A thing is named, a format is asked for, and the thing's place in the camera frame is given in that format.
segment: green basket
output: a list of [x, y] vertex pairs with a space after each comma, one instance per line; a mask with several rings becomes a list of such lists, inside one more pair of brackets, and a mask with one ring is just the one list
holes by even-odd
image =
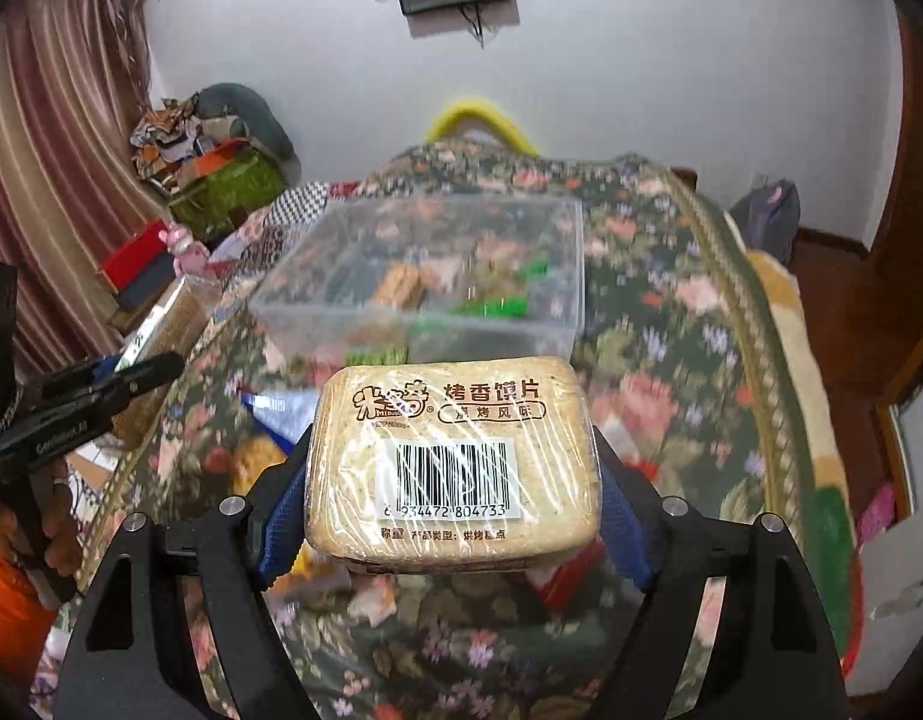
[[273, 162], [247, 149], [219, 170], [199, 178], [170, 202], [175, 220], [199, 241], [210, 241], [234, 229], [229, 212], [242, 206], [249, 214], [285, 191]]

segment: pink toy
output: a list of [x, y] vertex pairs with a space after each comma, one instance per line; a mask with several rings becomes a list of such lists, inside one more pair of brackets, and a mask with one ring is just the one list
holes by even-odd
[[861, 517], [858, 517], [855, 526], [858, 545], [871, 541], [878, 533], [883, 533], [891, 527], [891, 523], [894, 522], [894, 509], [894, 487], [890, 482], [885, 482], [877, 489]]
[[215, 278], [215, 274], [208, 267], [208, 247], [194, 240], [191, 230], [184, 224], [172, 221], [167, 230], [158, 233], [158, 239], [166, 245], [169, 254], [175, 257], [176, 276], [191, 274]]

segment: bread slice package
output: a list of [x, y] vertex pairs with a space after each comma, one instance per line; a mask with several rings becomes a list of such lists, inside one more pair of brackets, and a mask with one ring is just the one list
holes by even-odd
[[340, 370], [307, 474], [306, 538], [354, 570], [557, 565], [600, 525], [587, 404], [554, 357]]

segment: curtain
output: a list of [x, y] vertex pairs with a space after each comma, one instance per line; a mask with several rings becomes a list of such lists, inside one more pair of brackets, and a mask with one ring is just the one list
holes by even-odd
[[148, 30], [145, 28], [143, 0], [103, 0], [111, 26], [112, 45], [122, 69], [127, 74], [131, 94], [131, 122], [137, 124], [151, 107], [151, 55], [148, 53]]
[[0, 19], [0, 260], [19, 269], [22, 379], [118, 347], [98, 267], [164, 215], [130, 162], [138, 83], [110, 6], [12, 0]]

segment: orange cloth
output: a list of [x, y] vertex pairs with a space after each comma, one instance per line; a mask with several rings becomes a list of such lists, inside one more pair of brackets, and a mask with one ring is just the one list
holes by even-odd
[[0, 666], [28, 689], [56, 613], [45, 610], [28, 578], [0, 559]]

